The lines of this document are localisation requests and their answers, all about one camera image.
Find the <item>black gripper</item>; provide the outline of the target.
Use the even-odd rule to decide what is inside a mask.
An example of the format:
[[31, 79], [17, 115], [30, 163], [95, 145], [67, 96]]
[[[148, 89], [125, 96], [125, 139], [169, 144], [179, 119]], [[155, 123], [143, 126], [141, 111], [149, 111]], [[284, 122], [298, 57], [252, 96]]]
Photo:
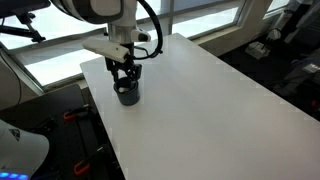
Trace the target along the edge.
[[109, 58], [105, 59], [107, 70], [111, 72], [114, 83], [117, 83], [119, 80], [119, 70], [124, 71], [131, 81], [137, 81], [141, 77], [142, 65], [135, 64], [133, 59], [134, 44], [123, 44], [123, 47], [129, 49], [129, 54], [126, 55], [126, 61], [124, 63], [119, 63]]

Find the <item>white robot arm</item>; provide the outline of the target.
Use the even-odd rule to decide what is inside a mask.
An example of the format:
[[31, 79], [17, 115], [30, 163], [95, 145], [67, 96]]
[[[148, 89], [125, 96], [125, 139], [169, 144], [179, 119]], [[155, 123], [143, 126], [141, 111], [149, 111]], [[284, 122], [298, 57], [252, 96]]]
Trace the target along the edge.
[[143, 0], [50, 1], [57, 9], [79, 21], [107, 25], [107, 39], [89, 37], [82, 46], [105, 57], [114, 81], [119, 79], [119, 70], [124, 71], [130, 81], [140, 78], [142, 67], [134, 63], [134, 43], [151, 40], [150, 34], [137, 26], [137, 3], [143, 3]]

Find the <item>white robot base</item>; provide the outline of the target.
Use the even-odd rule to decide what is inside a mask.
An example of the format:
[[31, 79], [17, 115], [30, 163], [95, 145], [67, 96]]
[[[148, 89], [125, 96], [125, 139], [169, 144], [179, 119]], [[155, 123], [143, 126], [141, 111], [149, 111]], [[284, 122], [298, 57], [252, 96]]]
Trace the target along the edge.
[[49, 141], [0, 120], [0, 180], [31, 180], [49, 153]]

